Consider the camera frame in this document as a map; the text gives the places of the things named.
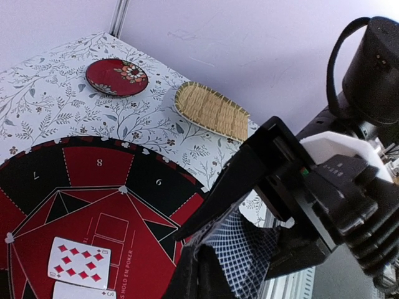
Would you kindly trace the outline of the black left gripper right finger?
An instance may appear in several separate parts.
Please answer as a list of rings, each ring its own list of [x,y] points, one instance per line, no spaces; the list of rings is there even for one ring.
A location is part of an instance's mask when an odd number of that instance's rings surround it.
[[[198,298],[234,299],[214,248],[202,245],[198,252]]]

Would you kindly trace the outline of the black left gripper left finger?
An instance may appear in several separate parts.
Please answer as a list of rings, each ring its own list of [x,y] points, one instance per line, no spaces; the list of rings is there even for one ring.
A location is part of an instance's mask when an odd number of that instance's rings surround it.
[[[165,292],[165,298],[197,298],[198,261],[195,258],[195,247],[183,247],[180,260]]]

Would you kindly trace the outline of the blue backed card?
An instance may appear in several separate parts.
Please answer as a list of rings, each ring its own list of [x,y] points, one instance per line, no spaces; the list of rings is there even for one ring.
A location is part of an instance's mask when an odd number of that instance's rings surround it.
[[[236,298],[257,298],[277,247],[279,230],[256,227],[239,210],[213,231],[207,245],[214,248]]]

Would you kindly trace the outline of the five of diamonds card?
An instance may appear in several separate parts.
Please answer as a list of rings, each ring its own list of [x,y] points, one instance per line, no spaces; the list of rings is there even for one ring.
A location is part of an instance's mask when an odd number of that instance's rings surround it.
[[[81,287],[64,282],[55,282],[52,299],[116,299],[112,290]]]

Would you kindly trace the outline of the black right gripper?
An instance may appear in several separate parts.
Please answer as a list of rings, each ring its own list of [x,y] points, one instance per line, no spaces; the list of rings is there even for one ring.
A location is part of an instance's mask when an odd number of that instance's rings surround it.
[[[253,189],[273,216],[293,220],[278,227],[277,248],[266,278],[272,279],[324,263],[337,248],[333,233],[313,210],[315,196],[305,180],[315,168],[306,150],[278,117],[273,116],[224,165],[204,203],[174,234],[189,237],[217,219]]]

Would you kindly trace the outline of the ten of diamonds card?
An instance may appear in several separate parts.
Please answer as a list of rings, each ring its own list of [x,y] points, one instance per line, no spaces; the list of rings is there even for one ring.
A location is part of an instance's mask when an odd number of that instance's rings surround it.
[[[65,283],[105,290],[108,288],[110,249],[55,237],[47,276]]]

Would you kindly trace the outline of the blue playing card deck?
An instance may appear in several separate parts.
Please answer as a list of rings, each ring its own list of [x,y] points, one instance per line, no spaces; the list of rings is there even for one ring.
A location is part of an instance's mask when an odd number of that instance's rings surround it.
[[[216,235],[217,231],[222,228],[222,225],[227,223],[227,220],[231,217],[231,214],[222,215],[216,219],[210,220],[205,224],[199,231],[192,235],[192,238],[186,244],[186,247],[198,247],[205,243],[209,238]]]

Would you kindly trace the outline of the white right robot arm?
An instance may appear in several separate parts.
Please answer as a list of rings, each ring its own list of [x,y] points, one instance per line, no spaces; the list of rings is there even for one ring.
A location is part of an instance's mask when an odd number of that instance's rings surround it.
[[[255,191],[293,239],[272,259],[275,278],[323,263],[345,244],[365,275],[398,258],[398,185],[372,141],[398,144],[398,23],[352,21],[327,65],[327,107],[294,135],[278,117],[226,163],[205,202],[175,233],[182,240]]]

